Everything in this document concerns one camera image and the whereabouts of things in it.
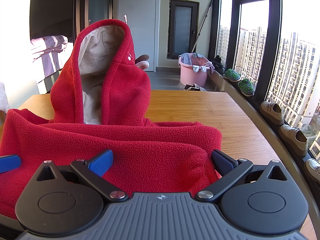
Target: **wooden table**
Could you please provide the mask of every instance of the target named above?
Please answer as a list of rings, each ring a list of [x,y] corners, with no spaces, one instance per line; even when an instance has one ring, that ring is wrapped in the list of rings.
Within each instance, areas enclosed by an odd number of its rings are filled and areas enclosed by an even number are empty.
[[[23,108],[43,118],[53,118],[50,94],[32,96],[19,107]],[[234,159],[247,158],[254,164],[268,164],[270,160],[279,159],[258,128],[227,93],[152,90],[145,117],[153,122],[198,121],[216,127],[222,133],[221,150]],[[309,216],[301,233],[316,240]]]

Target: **metal screw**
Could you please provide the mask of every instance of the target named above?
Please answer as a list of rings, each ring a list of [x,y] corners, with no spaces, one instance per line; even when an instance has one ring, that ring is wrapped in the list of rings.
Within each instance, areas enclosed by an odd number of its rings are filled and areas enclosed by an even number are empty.
[[[210,199],[214,196],[214,194],[209,190],[202,190],[198,192],[198,197],[203,199]]]
[[[110,197],[115,198],[115,199],[122,199],[125,197],[125,195],[126,195],[125,192],[120,191],[120,190],[112,191],[110,193]]]

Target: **red fleece hoodie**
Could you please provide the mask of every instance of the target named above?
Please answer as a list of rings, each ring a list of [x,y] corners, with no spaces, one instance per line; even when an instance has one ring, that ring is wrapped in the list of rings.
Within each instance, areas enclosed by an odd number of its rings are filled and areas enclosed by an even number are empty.
[[[103,178],[129,195],[194,195],[218,179],[210,153],[221,148],[220,131],[198,122],[145,118],[150,81],[134,59],[127,24],[96,22],[79,34],[52,87],[54,119],[27,109],[8,111],[0,156],[18,154],[22,163],[0,174],[0,214],[15,218],[15,203],[44,160],[67,165],[108,148],[114,162]]]

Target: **tile floor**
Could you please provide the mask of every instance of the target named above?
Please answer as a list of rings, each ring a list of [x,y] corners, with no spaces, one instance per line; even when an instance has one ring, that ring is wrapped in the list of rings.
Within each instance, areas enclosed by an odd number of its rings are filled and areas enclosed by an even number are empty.
[[[184,85],[180,83],[180,74],[174,72],[152,72],[147,71],[150,78],[152,90],[183,90]],[[208,91],[218,91],[219,88],[207,79],[204,89]]]

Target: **mop handle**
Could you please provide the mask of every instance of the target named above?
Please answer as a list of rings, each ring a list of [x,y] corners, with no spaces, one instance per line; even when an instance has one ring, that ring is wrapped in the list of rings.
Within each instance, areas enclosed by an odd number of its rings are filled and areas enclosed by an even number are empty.
[[[205,15],[205,17],[204,17],[204,20],[203,20],[202,26],[201,26],[201,28],[200,28],[200,31],[199,31],[198,37],[196,38],[196,42],[195,42],[195,45],[193,46],[193,49],[192,49],[192,52],[191,52],[191,53],[193,53],[193,52],[194,52],[194,50],[195,50],[195,48],[196,48],[196,45],[197,45],[197,42],[198,42],[199,36],[200,36],[200,34],[201,34],[201,31],[202,31],[202,28],[203,28],[204,22],[205,22],[205,20],[206,20],[206,19],[207,19],[207,17],[208,17],[208,14],[209,14],[210,8],[211,8],[211,6],[212,6],[212,3],[213,3],[213,0],[211,0],[211,2],[210,2],[210,5],[209,5],[209,8],[208,8],[207,14],[206,14],[206,15]]]

